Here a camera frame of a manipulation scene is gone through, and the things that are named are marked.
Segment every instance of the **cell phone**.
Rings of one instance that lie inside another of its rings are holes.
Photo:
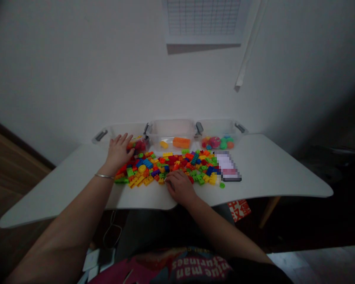
[[[239,173],[229,151],[214,151],[223,181],[241,181],[242,175]]]

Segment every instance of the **white table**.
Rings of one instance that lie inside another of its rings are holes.
[[[263,196],[328,197],[333,194],[329,185],[262,134],[246,135],[230,153],[242,175],[241,182],[225,182],[224,189],[194,184],[197,194],[210,206]],[[15,227],[60,214],[102,166],[106,155],[104,147],[80,146],[2,216],[0,227]],[[174,206],[176,202],[166,186],[152,182],[147,187],[133,189],[114,185],[106,209],[167,210]]]

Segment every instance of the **plastic storage box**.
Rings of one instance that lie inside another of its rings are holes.
[[[233,149],[248,131],[232,119],[199,120],[202,126],[199,142],[202,149]]]
[[[146,139],[144,123],[126,123],[126,124],[115,124],[111,126],[104,127],[93,139],[92,142],[96,145],[103,147],[104,149],[109,148],[109,141],[112,138],[116,138],[119,134],[128,133],[133,135],[132,140],[127,145],[127,150],[135,148],[135,154],[145,153],[150,148],[149,140]]]
[[[190,149],[196,133],[194,122],[189,119],[153,120],[146,130],[156,155]]]

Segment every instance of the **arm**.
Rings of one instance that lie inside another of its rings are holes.
[[[166,181],[172,198],[188,210],[220,255],[227,259],[239,257],[273,264],[256,243],[196,195],[191,182],[182,171],[170,172]]]
[[[132,135],[111,139],[98,173],[113,176],[133,155]],[[6,283],[76,283],[89,243],[107,204],[113,180],[94,176],[81,193],[39,237]]]

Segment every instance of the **silver bangle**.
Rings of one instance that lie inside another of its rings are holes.
[[[101,177],[101,178],[110,178],[110,179],[114,179],[114,177],[111,176],[106,176],[106,175],[101,175],[101,174],[95,174],[95,176]]]

